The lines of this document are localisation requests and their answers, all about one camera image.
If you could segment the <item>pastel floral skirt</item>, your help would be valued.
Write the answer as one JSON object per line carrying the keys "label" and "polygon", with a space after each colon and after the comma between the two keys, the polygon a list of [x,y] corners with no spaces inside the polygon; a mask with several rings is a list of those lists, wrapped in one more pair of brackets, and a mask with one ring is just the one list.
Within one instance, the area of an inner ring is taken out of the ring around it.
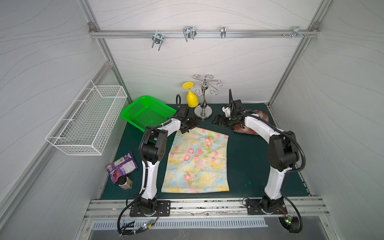
{"label": "pastel floral skirt", "polygon": [[168,156],[163,193],[203,194],[228,192],[229,136],[194,128],[178,131]]}

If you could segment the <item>red plaid skirt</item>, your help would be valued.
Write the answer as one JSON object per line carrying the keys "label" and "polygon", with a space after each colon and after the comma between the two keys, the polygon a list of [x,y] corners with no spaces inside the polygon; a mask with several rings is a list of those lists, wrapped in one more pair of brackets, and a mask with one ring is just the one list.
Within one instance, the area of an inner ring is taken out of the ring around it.
{"label": "red plaid skirt", "polygon": [[[263,113],[262,111],[253,110],[252,113],[258,115],[259,117],[261,117],[263,120],[265,120],[267,122],[269,121],[268,114]],[[240,133],[240,134],[258,135],[257,132],[255,132],[254,130],[252,130],[249,127],[246,127],[244,124],[236,125],[235,129],[234,129],[234,132]]]}

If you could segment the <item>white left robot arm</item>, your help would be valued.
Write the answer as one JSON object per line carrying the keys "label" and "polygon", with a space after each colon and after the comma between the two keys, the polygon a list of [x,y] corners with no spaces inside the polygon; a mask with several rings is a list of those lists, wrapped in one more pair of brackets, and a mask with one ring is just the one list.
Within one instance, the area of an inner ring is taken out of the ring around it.
{"label": "white left robot arm", "polygon": [[168,137],[175,132],[182,134],[199,126],[197,118],[168,118],[158,126],[146,127],[139,145],[143,164],[142,187],[139,194],[140,207],[154,212],[157,205],[157,177],[160,161],[166,155]]}

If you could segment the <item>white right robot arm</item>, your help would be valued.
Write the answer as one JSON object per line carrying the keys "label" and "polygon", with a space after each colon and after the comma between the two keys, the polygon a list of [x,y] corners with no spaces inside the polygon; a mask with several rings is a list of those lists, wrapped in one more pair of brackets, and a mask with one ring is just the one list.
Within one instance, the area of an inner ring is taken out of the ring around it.
{"label": "white right robot arm", "polygon": [[235,117],[217,115],[213,124],[222,125],[229,129],[243,124],[259,134],[268,143],[270,173],[264,195],[260,201],[260,207],[265,213],[271,214],[275,208],[284,203],[286,176],[294,170],[293,167],[302,153],[296,142],[295,134],[276,128],[257,114],[243,114]]}

